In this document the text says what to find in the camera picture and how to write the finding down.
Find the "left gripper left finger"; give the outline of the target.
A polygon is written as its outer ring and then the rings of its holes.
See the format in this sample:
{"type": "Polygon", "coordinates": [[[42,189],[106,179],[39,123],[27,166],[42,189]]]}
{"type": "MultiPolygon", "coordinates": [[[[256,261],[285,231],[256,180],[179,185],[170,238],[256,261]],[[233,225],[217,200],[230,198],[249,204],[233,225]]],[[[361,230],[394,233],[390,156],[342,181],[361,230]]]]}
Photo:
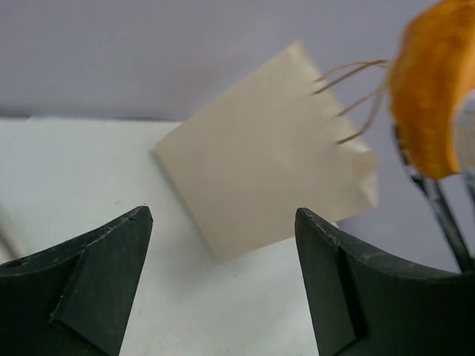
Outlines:
{"type": "Polygon", "coordinates": [[[138,206],[1,265],[2,355],[118,355],[151,237],[138,206]]]}

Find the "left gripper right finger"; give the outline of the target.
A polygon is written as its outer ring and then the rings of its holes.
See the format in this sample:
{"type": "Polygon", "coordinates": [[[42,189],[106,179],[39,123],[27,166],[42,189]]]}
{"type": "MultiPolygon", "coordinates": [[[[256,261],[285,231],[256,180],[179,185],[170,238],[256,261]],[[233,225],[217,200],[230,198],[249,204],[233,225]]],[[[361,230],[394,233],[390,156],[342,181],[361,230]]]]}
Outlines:
{"type": "Polygon", "coordinates": [[[307,208],[295,240],[320,355],[472,355],[474,275],[420,265],[307,208]]]}

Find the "beige paper bag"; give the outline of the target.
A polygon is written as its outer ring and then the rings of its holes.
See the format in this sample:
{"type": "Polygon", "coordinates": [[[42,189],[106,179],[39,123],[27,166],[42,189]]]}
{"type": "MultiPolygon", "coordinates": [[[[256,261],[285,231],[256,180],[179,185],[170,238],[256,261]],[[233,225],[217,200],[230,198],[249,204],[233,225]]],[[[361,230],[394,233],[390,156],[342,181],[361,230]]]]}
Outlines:
{"type": "Polygon", "coordinates": [[[295,42],[168,133],[155,152],[218,260],[288,239],[295,212],[375,208],[379,162],[295,42]]]}

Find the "metal tongs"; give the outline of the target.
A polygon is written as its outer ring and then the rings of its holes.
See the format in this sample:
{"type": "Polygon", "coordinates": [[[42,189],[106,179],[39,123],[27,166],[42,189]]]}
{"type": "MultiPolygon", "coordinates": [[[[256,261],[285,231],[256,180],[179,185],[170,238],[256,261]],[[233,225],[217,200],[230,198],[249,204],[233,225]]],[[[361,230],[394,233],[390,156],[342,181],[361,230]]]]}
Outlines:
{"type": "MultiPolygon", "coordinates": [[[[468,97],[456,114],[455,148],[461,164],[462,179],[471,202],[474,202],[474,97],[468,97]]],[[[456,223],[441,185],[434,179],[421,175],[409,160],[399,130],[393,127],[393,141],[406,175],[425,196],[436,217],[445,239],[463,273],[474,271],[474,258],[456,223]]]]}

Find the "oval bread loaf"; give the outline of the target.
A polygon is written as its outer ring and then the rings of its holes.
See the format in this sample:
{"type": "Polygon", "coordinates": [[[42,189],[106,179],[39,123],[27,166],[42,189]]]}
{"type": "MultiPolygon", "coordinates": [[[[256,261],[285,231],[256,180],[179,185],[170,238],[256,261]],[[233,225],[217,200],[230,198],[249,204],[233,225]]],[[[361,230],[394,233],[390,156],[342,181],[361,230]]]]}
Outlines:
{"type": "Polygon", "coordinates": [[[439,1],[405,27],[387,83],[410,161],[431,179],[460,172],[453,118],[474,89],[474,2],[439,1]]]}

